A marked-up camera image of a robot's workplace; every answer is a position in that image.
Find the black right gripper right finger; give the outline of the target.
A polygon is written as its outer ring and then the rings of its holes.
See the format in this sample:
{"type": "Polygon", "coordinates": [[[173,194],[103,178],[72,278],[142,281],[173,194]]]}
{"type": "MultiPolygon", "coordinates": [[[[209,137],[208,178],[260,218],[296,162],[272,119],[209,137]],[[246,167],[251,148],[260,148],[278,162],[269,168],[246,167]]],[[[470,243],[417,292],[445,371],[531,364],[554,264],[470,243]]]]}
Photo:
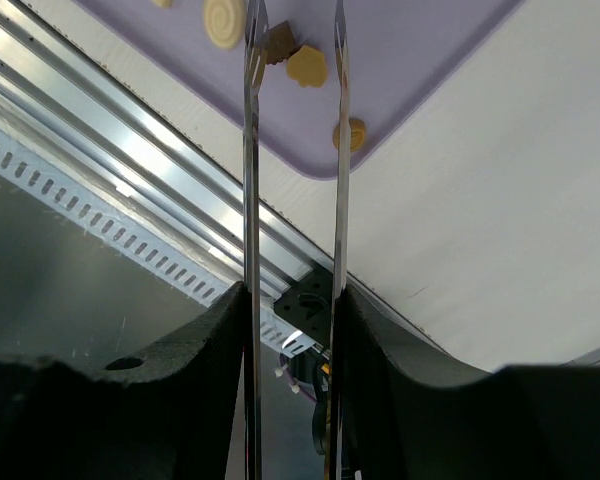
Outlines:
{"type": "Polygon", "coordinates": [[[488,373],[344,303],[347,427],[366,479],[600,479],[600,367],[488,373]]]}

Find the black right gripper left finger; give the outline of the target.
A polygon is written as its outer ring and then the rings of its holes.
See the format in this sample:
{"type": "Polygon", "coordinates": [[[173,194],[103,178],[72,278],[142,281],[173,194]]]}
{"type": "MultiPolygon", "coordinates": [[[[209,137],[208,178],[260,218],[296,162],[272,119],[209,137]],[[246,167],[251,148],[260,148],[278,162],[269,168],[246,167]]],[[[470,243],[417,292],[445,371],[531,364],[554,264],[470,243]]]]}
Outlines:
{"type": "Polygon", "coordinates": [[[0,355],[0,479],[221,479],[244,286],[111,368],[0,355]]]}

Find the tan shell chocolate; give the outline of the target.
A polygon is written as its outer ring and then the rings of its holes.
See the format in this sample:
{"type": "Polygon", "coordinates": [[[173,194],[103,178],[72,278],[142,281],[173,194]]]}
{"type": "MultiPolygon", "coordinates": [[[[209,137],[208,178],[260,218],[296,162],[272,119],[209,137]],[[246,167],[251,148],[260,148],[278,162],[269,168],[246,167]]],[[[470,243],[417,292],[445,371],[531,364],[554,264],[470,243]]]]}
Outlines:
{"type": "Polygon", "coordinates": [[[300,87],[321,88],[328,79],[325,54],[309,45],[303,45],[287,61],[286,74],[300,87]]]}

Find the metal serving tongs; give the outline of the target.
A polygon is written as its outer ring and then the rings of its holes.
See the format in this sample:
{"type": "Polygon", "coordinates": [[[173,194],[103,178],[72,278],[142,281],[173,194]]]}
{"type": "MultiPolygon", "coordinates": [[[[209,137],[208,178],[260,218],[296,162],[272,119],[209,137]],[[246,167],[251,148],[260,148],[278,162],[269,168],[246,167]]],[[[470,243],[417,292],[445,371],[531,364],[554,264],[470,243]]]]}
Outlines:
{"type": "MultiPolygon", "coordinates": [[[[261,369],[260,369],[260,218],[259,218],[259,91],[265,70],[269,36],[266,5],[250,1],[245,21],[244,126],[243,126],[243,254],[244,283],[250,303],[244,337],[245,477],[262,477],[261,369]]],[[[326,417],[326,479],[344,477],[344,299],[347,287],[348,213],[351,162],[350,68],[344,3],[338,1],[334,17],[336,66],[340,83],[339,146],[330,366],[326,417]]]]}

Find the brown chocolate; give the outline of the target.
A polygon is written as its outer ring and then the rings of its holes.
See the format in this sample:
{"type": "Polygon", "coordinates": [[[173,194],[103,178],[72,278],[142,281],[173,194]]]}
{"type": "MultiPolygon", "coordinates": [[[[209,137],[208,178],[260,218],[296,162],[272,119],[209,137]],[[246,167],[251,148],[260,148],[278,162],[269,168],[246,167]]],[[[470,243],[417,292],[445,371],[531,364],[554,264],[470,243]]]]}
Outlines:
{"type": "Polygon", "coordinates": [[[301,45],[296,41],[291,24],[283,21],[269,30],[265,45],[265,60],[267,65],[277,65],[289,60],[301,45]]]}

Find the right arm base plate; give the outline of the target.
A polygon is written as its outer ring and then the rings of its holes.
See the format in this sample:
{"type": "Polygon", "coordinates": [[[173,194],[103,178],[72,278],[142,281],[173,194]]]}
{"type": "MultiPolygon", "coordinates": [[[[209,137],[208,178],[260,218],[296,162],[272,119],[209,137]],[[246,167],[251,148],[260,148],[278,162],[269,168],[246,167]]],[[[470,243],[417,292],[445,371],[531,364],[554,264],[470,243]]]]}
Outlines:
{"type": "Polygon", "coordinates": [[[317,266],[293,283],[274,302],[274,312],[316,343],[330,342],[333,276],[317,266]]]}

